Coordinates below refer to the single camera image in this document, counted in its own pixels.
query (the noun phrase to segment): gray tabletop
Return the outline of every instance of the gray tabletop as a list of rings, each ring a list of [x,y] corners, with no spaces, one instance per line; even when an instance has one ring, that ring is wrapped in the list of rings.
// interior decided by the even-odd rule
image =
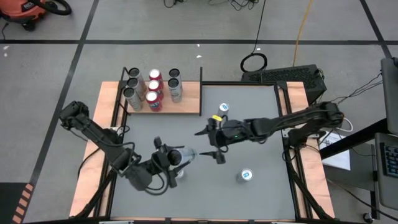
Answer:
[[[142,159],[154,152],[153,140],[160,136],[170,146],[186,145],[198,152],[214,151],[201,131],[220,103],[228,103],[230,119],[274,118],[278,116],[274,87],[204,86],[202,116],[185,114],[134,114],[127,119],[131,130],[125,141],[136,143]],[[112,217],[175,217],[227,219],[294,219],[294,206],[286,165],[282,160],[282,137],[275,133],[265,144],[246,141],[231,145],[226,163],[216,164],[199,156],[184,169],[178,186],[161,196],[133,189],[118,177]],[[235,177],[243,168],[253,171],[250,182],[239,184]],[[154,176],[150,187],[160,187]]]

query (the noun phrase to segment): red can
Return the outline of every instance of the red can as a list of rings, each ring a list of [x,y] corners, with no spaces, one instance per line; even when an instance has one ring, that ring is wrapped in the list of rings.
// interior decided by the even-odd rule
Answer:
[[[162,100],[160,100],[159,96],[156,92],[150,91],[146,95],[147,102],[149,104],[149,108],[152,111],[158,112],[162,110]]]
[[[158,69],[152,69],[149,72],[149,80],[156,80],[159,82],[160,87],[163,89],[163,78],[162,78],[162,74]]]
[[[149,82],[148,84],[148,89],[149,91],[154,91],[157,93],[158,97],[160,98],[160,100],[163,100],[163,89],[160,87],[160,84],[158,81],[156,80],[152,80]]]

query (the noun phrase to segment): black keyboard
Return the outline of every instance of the black keyboard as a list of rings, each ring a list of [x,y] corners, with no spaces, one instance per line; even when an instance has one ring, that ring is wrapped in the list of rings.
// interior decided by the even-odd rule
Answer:
[[[385,175],[398,178],[398,148],[384,144],[382,147],[382,163]]]

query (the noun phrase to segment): wooden shelf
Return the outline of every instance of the wooden shelf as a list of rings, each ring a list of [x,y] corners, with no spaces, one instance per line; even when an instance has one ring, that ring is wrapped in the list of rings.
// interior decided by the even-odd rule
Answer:
[[[146,101],[143,101],[144,107],[140,111],[134,111],[133,108],[128,105],[127,111],[129,113],[140,113],[140,114],[162,114],[162,113],[185,113],[185,114],[200,114],[200,82],[182,82],[182,101],[179,103],[174,103],[170,95],[169,88],[167,86],[167,81],[164,81],[163,94],[164,98],[162,100],[163,109],[159,112],[153,112],[150,110],[149,105]]]

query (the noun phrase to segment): red vacuum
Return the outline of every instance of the red vacuum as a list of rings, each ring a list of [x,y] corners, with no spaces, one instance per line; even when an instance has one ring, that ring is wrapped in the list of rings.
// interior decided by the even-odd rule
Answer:
[[[53,1],[46,0],[0,0],[0,17],[8,22],[22,24],[25,30],[33,31],[35,22],[48,11],[60,16],[67,16],[72,9],[65,0],[55,0],[65,9],[59,10]]]

